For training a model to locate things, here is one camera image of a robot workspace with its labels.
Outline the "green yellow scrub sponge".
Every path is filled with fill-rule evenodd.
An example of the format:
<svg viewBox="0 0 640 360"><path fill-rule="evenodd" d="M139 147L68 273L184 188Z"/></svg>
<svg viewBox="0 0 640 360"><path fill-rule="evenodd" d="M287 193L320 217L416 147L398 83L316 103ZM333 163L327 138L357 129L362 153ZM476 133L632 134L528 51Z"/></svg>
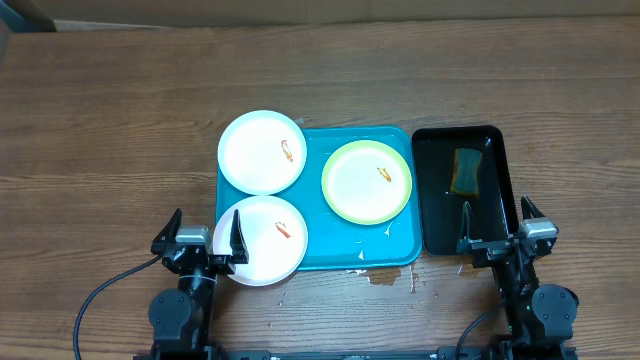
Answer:
<svg viewBox="0 0 640 360"><path fill-rule="evenodd" d="M457 148L454 151L450 192L471 197L479 194L478 173L482 157L480 151L470 148Z"/></svg>

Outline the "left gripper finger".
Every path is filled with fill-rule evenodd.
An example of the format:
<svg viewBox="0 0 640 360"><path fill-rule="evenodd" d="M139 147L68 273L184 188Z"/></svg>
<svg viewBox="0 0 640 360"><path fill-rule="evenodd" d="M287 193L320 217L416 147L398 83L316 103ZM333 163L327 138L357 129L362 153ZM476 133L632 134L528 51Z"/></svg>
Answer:
<svg viewBox="0 0 640 360"><path fill-rule="evenodd" d="M239 210L235 209L230 231L231 260L235 264L247 264L249 254L241 229Z"/></svg>
<svg viewBox="0 0 640 360"><path fill-rule="evenodd" d="M163 255L170 243L175 243L176 235L181 227L182 210L177 208L168 223L158 233L151 243L151 253Z"/></svg>

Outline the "lime green rimmed plate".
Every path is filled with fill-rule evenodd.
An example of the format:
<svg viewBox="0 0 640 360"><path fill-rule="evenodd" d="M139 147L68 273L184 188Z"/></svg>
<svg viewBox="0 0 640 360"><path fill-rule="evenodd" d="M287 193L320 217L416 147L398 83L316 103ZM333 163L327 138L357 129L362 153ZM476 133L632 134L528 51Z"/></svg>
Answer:
<svg viewBox="0 0 640 360"><path fill-rule="evenodd" d="M359 225L377 225L398 215L412 193L407 161L392 147L374 140L349 142L326 161L323 196L341 218Z"/></svg>

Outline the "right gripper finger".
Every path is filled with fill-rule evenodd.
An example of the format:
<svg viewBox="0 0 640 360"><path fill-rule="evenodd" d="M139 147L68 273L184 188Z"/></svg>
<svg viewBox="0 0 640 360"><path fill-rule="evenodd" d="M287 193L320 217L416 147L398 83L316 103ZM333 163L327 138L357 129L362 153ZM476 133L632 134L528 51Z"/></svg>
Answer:
<svg viewBox="0 0 640 360"><path fill-rule="evenodd" d="M471 208L471 204L468 201L465 201L462 205L462 215L461 215L461 229L460 229L460 240L461 241L473 241L474 238L472 236L472 220L474 218L473 211Z"/></svg>
<svg viewBox="0 0 640 360"><path fill-rule="evenodd" d="M521 211L524 220L543 218L544 214L535 206L534 202L527 195L521 197Z"/></svg>

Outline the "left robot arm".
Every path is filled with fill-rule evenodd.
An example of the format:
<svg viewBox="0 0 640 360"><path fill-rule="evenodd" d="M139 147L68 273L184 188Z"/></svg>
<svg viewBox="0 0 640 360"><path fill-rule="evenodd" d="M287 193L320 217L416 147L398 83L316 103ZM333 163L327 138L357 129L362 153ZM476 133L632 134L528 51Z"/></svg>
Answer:
<svg viewBox="0 0 640 360"><path fill-rule="evenodd" d="M178 285L160 292L151 301L148 317L153 327L151 359L227 359L219 345L210 342L210 322L217 277L233 275L238 265L249 262L240 216L232 213L231 233L224 237L231 253L216 255L206 226L182 226L176 210L154 238L151 253L170 272Z"/></svg>

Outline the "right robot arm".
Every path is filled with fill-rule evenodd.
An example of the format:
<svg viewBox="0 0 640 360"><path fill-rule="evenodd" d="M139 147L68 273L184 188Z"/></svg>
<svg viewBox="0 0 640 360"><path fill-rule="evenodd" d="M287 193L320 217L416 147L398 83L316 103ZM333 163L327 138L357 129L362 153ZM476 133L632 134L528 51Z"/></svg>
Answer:
<svg viewBox="0 0 640 360"><path fill-rule="evenodd" d="M457 251L472 256L474 268L490 268L501 303L474 320L456 344L454 357L465 352L468 334L485 319L503 311L510 332L496 335L480 355L482 359L575 359L573 348L564 343L573 336L579 299L566 287L539 283L534 261L549 255L559 230L529 197L521 198L523 220L505 240L471 237L473 212L462 206L462 226Z"/></svg>

